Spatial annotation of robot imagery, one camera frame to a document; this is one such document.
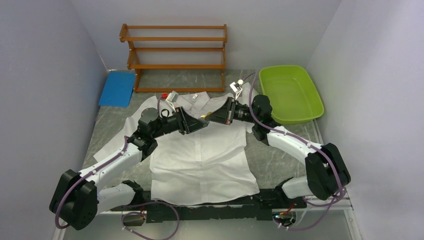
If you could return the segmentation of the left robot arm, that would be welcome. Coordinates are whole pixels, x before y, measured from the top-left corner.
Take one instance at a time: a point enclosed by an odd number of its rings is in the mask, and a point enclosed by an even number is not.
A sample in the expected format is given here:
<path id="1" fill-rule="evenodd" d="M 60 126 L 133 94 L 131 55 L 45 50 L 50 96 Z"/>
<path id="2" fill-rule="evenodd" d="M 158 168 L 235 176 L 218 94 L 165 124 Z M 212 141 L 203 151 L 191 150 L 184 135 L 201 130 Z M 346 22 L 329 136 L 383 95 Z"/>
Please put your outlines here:
<path id="1" fill-rule="evenodd" d="M 131 180 L 109 188 L 106 184 L 149 157 L 158 146 L 157 138 L 173 132 L 190 134 L 208 124 L 205 116 L 191 116 L 183 107 L 177 107 L 169 116 L 161 116 L 153 107 L 144 109 L 137 129 L 124 137 L 118 150 L 90 167 L 69 169 L 61 175 L 49 205 L 56 227 L 81 230 L 103 211 L 119 206 L 139 209 L 146 201 L 139 184 Z"/>

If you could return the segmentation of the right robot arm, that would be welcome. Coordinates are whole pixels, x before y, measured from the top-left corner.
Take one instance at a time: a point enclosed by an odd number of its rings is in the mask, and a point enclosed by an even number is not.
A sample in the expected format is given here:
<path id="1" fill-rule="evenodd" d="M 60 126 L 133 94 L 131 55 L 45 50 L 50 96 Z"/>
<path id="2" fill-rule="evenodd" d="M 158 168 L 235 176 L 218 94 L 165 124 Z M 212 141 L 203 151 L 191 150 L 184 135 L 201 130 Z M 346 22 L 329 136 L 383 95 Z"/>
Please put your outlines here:
<path id="1" fill-rule="evenodd" d="M 234 120 L 252 123 L 254 137 L 267 146 L 282 150 L 305 166 L 306 174 L 281 182 L 275 193 L 275 202 L 282 208 L 294 199 L 314 196 L 320 200 L 342 196 L 351 182 L 350 173 L 338 147 L 306 140 L 272 117 L 272 106 L 265 95 L 256 95 L 251 104 L 241 104 L 228 97 L 224 105 L 204 116 L 206 121 L 230 125 Z"/>

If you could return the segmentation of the yellow brooch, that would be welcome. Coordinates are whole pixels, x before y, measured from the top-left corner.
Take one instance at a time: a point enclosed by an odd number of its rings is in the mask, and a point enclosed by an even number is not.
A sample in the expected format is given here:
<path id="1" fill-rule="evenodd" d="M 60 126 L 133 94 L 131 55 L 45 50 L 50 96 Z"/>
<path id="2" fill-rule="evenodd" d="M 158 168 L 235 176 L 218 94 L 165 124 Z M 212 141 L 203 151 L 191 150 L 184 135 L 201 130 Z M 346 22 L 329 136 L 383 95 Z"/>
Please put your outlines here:
<path id="1" fill-rule="evenodd" d="M 211 112 L 208 112 L 207 114 L 204 114 L 204 115 L 201 115 L 201 116 L 199 116 L 199 120 L 203 120 L 203 121 L 207 121 L 208 120 L 208 117 L 211 115 L 212 113 Z"/>

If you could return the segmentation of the white shirt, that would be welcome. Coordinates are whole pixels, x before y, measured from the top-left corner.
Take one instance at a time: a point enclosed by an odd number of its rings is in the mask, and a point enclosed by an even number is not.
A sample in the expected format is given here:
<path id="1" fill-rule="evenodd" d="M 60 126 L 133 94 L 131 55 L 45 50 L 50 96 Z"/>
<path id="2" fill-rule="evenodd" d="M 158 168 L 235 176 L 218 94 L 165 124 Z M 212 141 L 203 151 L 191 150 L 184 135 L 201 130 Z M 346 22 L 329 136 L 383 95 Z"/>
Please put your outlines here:
<path id="1" fill-rule="evenodd" d="M 259 192 L 245 154 L 250 123 L 211 122 L 186 135 L 156 139 L 150 155 L 151 197 L 174 205 L 221 203 Z"/>

